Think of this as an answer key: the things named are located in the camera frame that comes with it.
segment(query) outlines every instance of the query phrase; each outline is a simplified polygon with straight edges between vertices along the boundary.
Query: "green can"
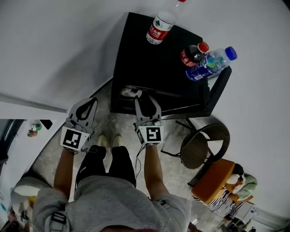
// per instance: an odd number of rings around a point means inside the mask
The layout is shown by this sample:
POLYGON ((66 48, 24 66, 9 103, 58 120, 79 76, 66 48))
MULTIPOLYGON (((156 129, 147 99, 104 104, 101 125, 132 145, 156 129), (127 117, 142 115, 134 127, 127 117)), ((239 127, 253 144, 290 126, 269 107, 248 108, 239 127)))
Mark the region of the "green can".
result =
POLYGON ((40 123, 34 123, 34 124, 31 124, 31 130, 32 131, 40 131, 42 128, 41 124, 40 123))

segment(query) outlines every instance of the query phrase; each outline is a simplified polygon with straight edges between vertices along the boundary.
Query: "white shoe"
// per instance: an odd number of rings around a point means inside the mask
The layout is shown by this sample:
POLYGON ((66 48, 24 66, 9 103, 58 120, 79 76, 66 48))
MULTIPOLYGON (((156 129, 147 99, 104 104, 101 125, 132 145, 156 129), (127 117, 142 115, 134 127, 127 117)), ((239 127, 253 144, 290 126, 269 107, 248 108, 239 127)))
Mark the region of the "white shoe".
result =
POLYGON ((104 135, 100 135, 97 139, 97 146, 107 147, 107 139, 104 135))
POLYGON ((123 146, 123 139, 121 135, 116 135, 114 142, 113 142, 113 147, 121 147, 123 146))

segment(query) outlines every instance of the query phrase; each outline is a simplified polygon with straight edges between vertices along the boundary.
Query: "plastic bottle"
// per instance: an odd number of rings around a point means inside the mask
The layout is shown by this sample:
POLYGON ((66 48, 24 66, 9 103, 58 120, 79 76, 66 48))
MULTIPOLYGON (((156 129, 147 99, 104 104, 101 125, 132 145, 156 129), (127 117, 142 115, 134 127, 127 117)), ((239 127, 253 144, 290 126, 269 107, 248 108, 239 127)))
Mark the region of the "plastic bottle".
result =
POLYGON ((185 73, 190 80, 196 82, 204 77, 220 73, 236 58, 237 53, 233 47, 219 48, 207 53, 200 63, 189 68, 185 73))
POLYGON ((167 0, 160 8, 146 38, 151 44, 160 44, 176 23, 186 0, 167 0))
POLYGON ((201 42, 197 46, 189 45, 180 53, 180 59, 183 66, 193 67, 197 63, 201 62, 204 53, 208 52, 208 50, 208 44, 205 42, 201 42))

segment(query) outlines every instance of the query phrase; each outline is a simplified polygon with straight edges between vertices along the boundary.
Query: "gray t-shirt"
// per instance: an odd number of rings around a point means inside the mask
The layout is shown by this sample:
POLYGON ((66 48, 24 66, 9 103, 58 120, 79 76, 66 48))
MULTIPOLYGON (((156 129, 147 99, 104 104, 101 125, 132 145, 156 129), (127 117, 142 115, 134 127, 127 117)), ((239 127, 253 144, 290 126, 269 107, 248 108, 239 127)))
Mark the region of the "gray t-shirt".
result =
POLYGON ((135 230, 185 232, 189 217, 188 200, 162 194, 156 201, 150 201, 130 182, 107 176, 82 180, 71 203, 62 192, 44 188, 39 191, 33 208, 33 224, 38 232, 100 232, 116 225, 135 230))

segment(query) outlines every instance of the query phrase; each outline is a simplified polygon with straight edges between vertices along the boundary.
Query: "forearm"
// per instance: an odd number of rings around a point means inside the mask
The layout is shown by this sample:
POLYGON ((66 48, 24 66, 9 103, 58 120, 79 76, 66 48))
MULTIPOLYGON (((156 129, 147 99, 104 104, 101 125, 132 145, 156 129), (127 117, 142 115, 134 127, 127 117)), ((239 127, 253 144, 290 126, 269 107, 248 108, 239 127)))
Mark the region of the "forearm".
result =
POLYGON ((69 199, 73 179, 73 158, 69 150, 63 150, 55 172, 53 188, 63 192, 69 199))
POLYGON ((161 193, 168 193, 163 184, 162 168, 156 146, 146 147, 144 176, 152 199, 161 193))

